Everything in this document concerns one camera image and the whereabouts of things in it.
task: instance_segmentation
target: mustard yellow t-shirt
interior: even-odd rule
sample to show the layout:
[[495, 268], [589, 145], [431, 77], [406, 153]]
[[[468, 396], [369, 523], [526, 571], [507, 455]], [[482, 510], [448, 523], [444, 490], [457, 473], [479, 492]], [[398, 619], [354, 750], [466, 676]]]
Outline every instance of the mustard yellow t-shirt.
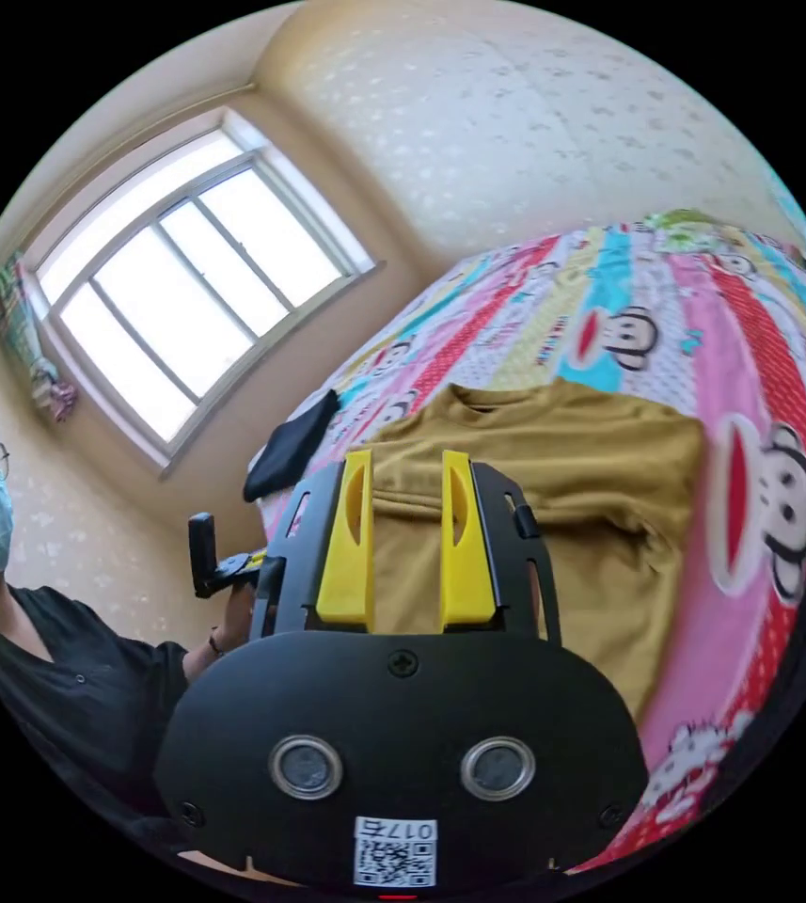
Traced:
[[705, 448], [697, 420], [565, 380], [449, 386], [364, 447], [375, 632], [438, 632], [442, 452], [466, 452], [521, 486], [553, 564], [563, 645], [639, 718], [672, 626]]

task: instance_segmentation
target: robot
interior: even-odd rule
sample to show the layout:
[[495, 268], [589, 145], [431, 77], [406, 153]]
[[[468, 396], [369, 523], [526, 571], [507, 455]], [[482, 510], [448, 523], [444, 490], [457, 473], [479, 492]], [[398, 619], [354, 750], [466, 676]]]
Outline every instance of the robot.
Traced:
[[257, 604], [250, 642], [169, 724], [155, 772], [169, 812], [232, 868], [251, 860], [364, 899], [459, 895], [590, 860], [648, 773], [617, 690], [562, 647], [521, 489], [443, 452], [442, 630], [386, 636], [371, 632], [371, 476], [371, 453], [351, 451], [296, 486], [266, 549], [222, 562], [211, 516], [191, 519], [197, 595], [245, 580]]

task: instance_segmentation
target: curtain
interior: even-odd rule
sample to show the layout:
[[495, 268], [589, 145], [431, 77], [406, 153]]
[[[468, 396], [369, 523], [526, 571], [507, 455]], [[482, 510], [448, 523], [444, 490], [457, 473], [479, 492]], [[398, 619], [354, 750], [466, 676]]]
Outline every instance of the curtain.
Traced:
[[18, 251], [0, 272], [0, 340], [5, 350], [23, 365], [36, 407], [60, 423], [73, 410], [77, 392], [42, 354], [36, 313], [26, 294], [24, 276], [23, 255]]

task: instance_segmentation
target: woman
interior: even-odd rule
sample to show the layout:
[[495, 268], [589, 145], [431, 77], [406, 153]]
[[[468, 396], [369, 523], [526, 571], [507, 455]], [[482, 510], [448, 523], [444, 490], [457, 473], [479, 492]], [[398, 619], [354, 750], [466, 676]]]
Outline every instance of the woman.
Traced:
[[118, 636], [82, 602], [5, 580], [13, 532], [0, 443], [0, 697], [58, 776], [100, 816], [157, 853], [185, 844], [152, 779], [189, 684], [248, 639], [253, 596], [230, 593], [220, 626], [191, 650]]

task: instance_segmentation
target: bedspread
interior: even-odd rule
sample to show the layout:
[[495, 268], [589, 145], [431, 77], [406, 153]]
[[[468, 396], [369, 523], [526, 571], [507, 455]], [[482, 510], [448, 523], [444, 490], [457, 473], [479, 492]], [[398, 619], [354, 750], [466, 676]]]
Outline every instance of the bedspread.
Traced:
[[[608, 850], [687, 824], [763, 704], [806, 580], [806, 270], [796, 249], [664, 214], [463, 261], [328, 387], [340, 396], [308, 473], [448, 383], [562, 377], [671, 405], [709, 439], [667, 660], [639, 725], [651, 780]], [[268, 536], [290, 493], [263, 499]]]

